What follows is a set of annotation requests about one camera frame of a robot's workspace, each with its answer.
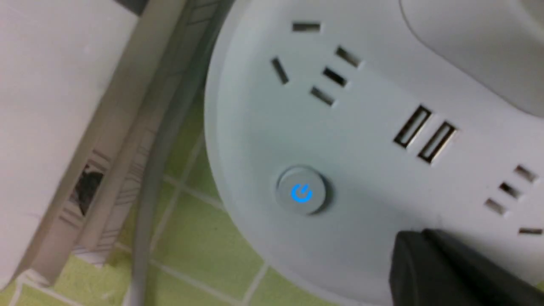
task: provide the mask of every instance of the illuminated button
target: illuminated button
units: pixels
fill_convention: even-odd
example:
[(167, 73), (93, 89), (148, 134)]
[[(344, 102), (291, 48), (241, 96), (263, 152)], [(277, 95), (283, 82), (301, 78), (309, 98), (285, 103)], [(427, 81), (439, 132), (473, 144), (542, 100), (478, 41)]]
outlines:
[(287, 210), (308, 215), (325, 202), (325, 184), (319, 173), (309, 167), (285, 171), (276, 186), (278, 202)]

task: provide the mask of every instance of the white cable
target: white cable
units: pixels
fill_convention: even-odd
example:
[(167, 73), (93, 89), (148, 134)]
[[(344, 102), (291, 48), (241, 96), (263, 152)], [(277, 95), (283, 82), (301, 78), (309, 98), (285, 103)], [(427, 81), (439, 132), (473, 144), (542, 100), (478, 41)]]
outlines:
[(144, 306), (147, 270), (150, 259), (151, 232), (156, 202), (159, 198), (160, 186), (166, 160), (170, 155), (172, 144), (183, 124), (187, 110), (206, 78), (209, 59), (215, 39), (233, 0), (222, 0), (210, 20), (200, 40), (191, 63), (186, 71), (180, 87), (166, 111), (151, 152), (142, 179), (142, 188), (138, 200), (137, 227), (134, 231), (132, 280), (129, 288), (129, 306)]

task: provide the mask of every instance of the power strip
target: power strip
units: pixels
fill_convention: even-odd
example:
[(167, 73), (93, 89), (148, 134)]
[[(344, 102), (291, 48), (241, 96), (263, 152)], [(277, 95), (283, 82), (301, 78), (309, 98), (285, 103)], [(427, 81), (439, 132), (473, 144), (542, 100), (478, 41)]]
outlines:
[[(463, 21), (474, 3), (486, 16), (522, 16), (486, 1), (236, 2), (206, 90), (206, 144), (224, 205), (272, 266), (339, 304), (392, 304), (388, 276), (401, 230), (444, 229), (536, 284), (544, 279), (544, 121), (496, 94), (519, 95), (510, 91), (516, 75), (501, 75), (511, 84), (490, 90), (477, 80), (496, 81), (493, 66), (469, 74), (422, 43), (449, 50), (425, 27), (440, 24), (433, 10), (411, 7), (417, 26), (434, 34), (420, 38), (405, 3), (465, 5), (448, 22)], [(499, 20), (474, 27), (490, 31), (482, 41), (498, 40), (483, 50), (500, 53), (509, 33), (537, 41), (518, 26), (526, 20), (510, 27), (489, 19)], [(470, 40), (475, 48), (479, 41)], [(321, 188), (316, 173), (323, 198), (310, 193)], [(311, 209), (293, 209), (300, 205)]]

